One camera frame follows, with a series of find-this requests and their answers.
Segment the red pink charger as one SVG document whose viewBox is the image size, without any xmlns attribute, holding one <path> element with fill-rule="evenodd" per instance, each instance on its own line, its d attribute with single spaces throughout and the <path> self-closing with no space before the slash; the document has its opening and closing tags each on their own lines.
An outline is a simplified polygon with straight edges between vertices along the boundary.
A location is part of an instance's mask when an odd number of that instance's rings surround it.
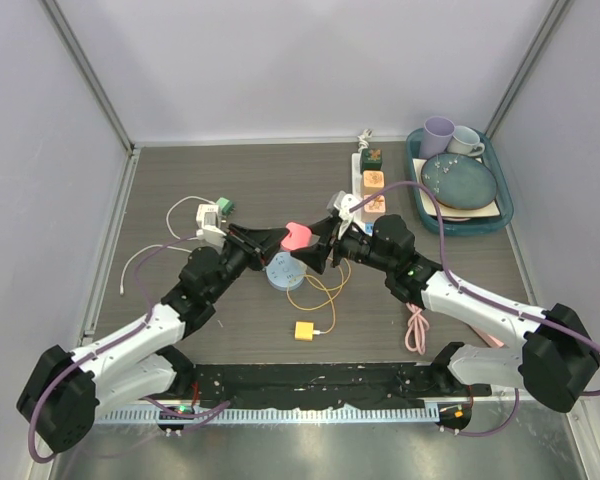
<svg viewBox="0 0 600 480">
<path fill-rule="evenodd" d="M 289 222 L 286 224 L 286 229 L 288 234 L 281 241 L 281 248 L 284 251 L 291 252 L 310 245 L 312 232 L 309 227 L 300 223 Z"/>
</svg>

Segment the white multicolour power strip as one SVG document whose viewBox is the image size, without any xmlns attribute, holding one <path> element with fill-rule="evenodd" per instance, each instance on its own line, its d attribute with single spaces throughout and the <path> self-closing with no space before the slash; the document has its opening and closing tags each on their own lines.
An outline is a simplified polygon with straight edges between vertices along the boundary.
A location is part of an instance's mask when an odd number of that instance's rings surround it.
<svg viewBox="0 0 600 480">
<path fill-rule="evenodd" d="M 367 174 L 361 171 L 361 153 L 369 148 L 369 139 L 371 136 L 372 130 L 365 129 L 358 136 L 357 152 L 351 155 L 352 194 L 358 201 L 366 200 L 370 197 L 370 194 L 365 192 L 365 178 Z M 363 227 L 364 231 L 369 235 L 372 234 L 374 222 L 385 214 L 386 201 L 383 195 L 375 197 L 353 213 L 355 222 Z"/>
</svg>

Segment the pink cube socket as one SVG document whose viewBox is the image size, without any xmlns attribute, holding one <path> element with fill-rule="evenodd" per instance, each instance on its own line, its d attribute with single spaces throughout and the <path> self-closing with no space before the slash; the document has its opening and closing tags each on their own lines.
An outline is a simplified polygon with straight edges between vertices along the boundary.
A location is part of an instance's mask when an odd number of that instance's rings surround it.
<svg viewBox="0 0 600 480">
<path fill-rule="evenodd" d="M 366 203 L 361 209 L 361 216 L 365 222 L 374 222 L 377 218 L 386 214 L 386 201 L 383 195 L 379 195 Z"/>
</svg>

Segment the orange cube socket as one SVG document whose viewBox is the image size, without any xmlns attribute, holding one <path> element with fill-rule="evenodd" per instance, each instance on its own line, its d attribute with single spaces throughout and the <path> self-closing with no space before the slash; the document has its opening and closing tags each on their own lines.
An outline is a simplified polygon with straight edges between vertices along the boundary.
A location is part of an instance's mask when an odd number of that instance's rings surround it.
<svg viewBox="0 0 600 480">
<path fill-rule="evenodd" d="M 365 170 L 361 177 L 362 195 L 372 195 L 385 188 L 385 177 L 381 170 Z"/>
</svg>

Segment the dark green cube socket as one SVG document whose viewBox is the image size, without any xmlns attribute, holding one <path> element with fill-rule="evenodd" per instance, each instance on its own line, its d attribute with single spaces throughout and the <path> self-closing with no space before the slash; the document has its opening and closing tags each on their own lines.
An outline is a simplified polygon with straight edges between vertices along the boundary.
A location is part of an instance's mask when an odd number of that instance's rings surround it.
<svg viewBox="0 0 600 480">
<path fill-rule="evenodd" d="M 360 171 L 380 171 L 383 165 L 382 150 L 365 148 L 360 152 Z"/>
</svg>

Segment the pink power strip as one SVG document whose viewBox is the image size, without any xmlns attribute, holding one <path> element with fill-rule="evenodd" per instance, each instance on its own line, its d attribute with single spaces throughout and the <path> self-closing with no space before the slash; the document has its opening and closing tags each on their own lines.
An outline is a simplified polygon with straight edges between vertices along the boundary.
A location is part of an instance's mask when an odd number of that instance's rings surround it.
<svg viewBox="0 0 600 480">
<path fill-rule="evenodd" d="M 471 327 L 471 329 L 490 347 L 490 348 L 503 348 L 505 344 L 494 336 L 483 332 L 482 330 Z"/>
</svg>

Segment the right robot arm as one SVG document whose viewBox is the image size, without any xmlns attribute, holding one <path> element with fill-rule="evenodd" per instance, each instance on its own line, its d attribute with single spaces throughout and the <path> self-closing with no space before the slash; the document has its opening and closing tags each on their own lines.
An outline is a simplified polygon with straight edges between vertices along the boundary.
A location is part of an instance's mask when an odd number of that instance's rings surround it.
<svg viewBox="0 0 600 480">
<path fill-rule="evenodd" d="M 395 214 L 375 221 L 371 234 L 341 229 L 331 216 L 313 225 L 318 240 L 292 251 L 317 273 L 346 259 L 379 270 L 390 293 L 404 303 L 441 313 L 487 333 L 500 349 L 448 345 L 431 371 L 437 391 L 491 384 L 526 390 L 542 405 L 569 412 L 600 367 L 600 353 L 576 312 L 562 304 L 546 310 L 477 287 L 415 249 L 415 236 Z"/>
</svg>

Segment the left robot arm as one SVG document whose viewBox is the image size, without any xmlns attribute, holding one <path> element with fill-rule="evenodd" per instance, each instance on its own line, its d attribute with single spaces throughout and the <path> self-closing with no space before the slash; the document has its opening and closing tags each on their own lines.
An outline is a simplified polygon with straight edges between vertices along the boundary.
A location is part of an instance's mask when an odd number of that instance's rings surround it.
<svg viewBox="0 0 600 480">
<path fill-rule="evenodd" d="M 84 352 L 55 345 L 38 359 L 16 404 L 28 420 L 29 454 L 42 439 L 53 453 L 77 442 L 78 421 L 92 423 L 96 390 L 125 367 L 186 338 L 214 314 L 214 303 L 245 269 L 263 269 L 277 253 L 288 229 L 248 229 L 230 225 L 221 248 L 202 246 L 189 253 L 176 286 L 147 313 Z"/>
</svg>

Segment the green plug adapter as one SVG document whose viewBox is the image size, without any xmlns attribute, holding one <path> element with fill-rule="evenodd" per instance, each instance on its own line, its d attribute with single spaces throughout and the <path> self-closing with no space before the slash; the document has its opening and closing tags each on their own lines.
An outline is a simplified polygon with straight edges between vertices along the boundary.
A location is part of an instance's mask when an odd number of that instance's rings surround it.
<svg viewBox="0 0 600 480">
<path fill-rule="evenodd" d="M 218 198 L 216 204 L 219 206 L 220 214 L 224 218 L 230 216 L 235 210 L 235 203 L 226 197 Z"/>
</svg>

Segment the round light blue socket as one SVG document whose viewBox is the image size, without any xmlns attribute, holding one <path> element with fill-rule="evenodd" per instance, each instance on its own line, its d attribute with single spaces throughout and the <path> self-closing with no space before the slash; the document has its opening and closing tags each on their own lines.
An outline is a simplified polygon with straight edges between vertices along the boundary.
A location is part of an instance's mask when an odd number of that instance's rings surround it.
<svg viewBox="0 0 600 480">
<path fill-rule="evenodd" d="M 279 291 L 292 291 L 302 285 L 306 265 L 292 257 L 289 252 L 277 253 L 267 265 L 266 277 L 269 284 Z"/>
</svg>

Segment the yellow charger block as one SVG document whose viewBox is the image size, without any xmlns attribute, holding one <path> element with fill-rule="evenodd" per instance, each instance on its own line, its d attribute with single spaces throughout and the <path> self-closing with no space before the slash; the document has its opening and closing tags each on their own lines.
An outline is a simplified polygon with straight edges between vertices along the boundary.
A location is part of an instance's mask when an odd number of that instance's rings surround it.
<svg viewBox="0 0 600 480">
<path fill-rule="evenodd" d="M 294 339 L 298 341 L 312 341 L 315 335 L 314 323 L 297 321 L 294 329 Z"/>
</svg>

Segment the pink round plate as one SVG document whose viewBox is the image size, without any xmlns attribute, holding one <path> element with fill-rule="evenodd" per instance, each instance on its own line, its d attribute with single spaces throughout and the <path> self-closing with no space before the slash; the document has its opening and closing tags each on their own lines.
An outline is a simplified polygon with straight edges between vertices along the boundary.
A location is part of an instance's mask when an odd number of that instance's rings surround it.
<svg viewBox="0 0 600 480">
<path fill-rule="evenodd" d="M 472 220 L 470 217 L 442 217 L 444 222 L 466 222 Z"/>
</svg>

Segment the teal plastic tray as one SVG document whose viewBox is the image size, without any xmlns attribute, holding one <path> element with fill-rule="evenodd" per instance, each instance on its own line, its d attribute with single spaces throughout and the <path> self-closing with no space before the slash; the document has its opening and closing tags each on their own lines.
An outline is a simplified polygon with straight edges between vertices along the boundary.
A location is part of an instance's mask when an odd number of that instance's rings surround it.
<svg viewBox="0 0 600 480">
<path fill-rule="evenodd" d="M 409 180 L 423 184 L 434 195 L 419 189 L 414 193 L 423 225 L 438 231 L 436 214 L 442 217 L 470 217 L 466 222 L 444 222 L 447 236 L 485 235 L 504 229 L 512 220 L 514 206 L 490 140 L 478 132 L 485 145 L 480 157 L 441 153 L 431 160 L 419 158 L 423 129 L 406 139 L 405 173 Z"/>
</svg>

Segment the grey blue mug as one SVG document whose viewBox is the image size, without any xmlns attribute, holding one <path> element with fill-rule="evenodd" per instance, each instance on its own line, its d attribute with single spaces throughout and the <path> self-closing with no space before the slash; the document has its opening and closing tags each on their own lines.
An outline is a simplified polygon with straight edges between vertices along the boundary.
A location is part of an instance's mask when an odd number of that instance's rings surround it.
<svg viewBox="0 0 600 480">
<path fill-rule="evenodd" d="M 485 151 L 485 145 L 475 130 L 467 126 L 457 125 L 446 151 L 469 157 L 480 157 Z"/>
</svg>

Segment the black mounting base plate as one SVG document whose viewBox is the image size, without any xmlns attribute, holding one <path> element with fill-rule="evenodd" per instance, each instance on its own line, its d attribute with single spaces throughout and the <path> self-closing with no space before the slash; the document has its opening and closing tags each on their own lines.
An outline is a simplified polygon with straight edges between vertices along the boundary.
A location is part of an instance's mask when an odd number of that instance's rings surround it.
<svg viewBox="0 0 600 480">
<path fill-rule="evenodd" d="M 253 410 L 398 409 L 492 393 L 487 384 L 466 386 L 439 365 L 414 362 L 198 365 L 193 385 L 202 407 L 228 401 Z"/>
</svg>

